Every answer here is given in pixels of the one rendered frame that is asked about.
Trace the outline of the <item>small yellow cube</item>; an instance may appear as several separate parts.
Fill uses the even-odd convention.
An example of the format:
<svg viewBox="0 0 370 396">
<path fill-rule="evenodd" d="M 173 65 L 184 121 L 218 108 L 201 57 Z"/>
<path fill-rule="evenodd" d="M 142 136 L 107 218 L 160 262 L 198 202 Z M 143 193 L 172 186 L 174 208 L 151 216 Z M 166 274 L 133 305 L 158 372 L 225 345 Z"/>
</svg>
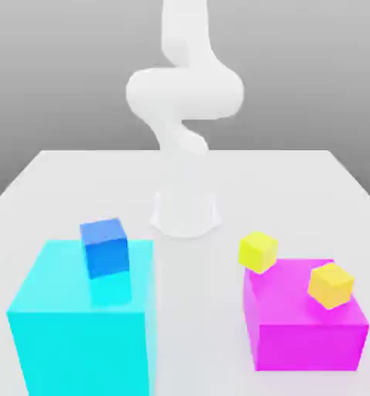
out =
<svg viewBox="0 0 370 396">
<path fill-rule="evenodd" d="M 260 275 L 275 263 L 278 241 L 263 232 L 253 231 L 240 240 L 238 262 Z"/>
</svg>

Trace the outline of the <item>large magenta box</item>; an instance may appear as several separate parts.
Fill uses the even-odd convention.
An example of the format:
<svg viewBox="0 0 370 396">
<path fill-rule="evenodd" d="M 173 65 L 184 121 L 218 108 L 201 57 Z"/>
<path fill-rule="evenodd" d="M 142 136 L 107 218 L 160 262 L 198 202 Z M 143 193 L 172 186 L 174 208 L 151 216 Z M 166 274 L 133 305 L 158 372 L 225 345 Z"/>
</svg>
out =
<svg viewBox="0 0 370 396">
<path fill-rule="evenodd" d="M 369 323 L 356 299 L 332 310 L 307 289 L 326 258 L 280 258 L 261 275 L 246 269 L 243 311 L 255 370 L 353 371 Z"/>
</svg>

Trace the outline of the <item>small blue cube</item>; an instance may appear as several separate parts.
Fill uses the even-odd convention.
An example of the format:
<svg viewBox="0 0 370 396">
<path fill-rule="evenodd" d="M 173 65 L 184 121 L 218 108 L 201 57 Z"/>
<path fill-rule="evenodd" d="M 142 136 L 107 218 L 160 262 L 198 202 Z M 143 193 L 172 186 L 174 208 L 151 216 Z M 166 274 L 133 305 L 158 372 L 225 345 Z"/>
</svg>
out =
<svg viewBox="0 0 370 396">
<path fill-rule="evenodd" d="M 118 218 L 80 225 L 90 279 L 129 270 L 128 238 Z"/>
</svg>

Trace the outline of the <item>small orange cube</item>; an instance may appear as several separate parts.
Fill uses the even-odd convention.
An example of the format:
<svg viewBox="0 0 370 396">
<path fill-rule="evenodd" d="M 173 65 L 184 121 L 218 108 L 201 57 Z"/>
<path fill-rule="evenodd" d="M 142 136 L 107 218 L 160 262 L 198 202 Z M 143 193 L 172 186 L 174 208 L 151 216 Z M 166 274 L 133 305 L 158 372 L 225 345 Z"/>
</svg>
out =
<svg viewBox="0 0 370 396">
<path fill-rule="evenodd" d="M 329 262 L 311 270 L 307 291 L 325 309 L 331 310 L 350 301 L 354 282 L 352 275 Z"/>
</svg>

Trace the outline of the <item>large cyan box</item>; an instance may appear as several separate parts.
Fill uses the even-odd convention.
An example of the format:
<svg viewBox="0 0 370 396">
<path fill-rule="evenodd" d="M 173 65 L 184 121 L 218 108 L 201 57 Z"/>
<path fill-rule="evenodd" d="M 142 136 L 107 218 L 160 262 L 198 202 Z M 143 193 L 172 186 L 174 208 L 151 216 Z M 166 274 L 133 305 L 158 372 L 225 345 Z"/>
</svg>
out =
<svg viewBox="0 0 370 396">
<path fill-rule="evenodd" d="M 7 311 L 29 396 L 155 396 L 153 243 L 90 279 L 80 241 L 47 241 Z"/>
</svg>

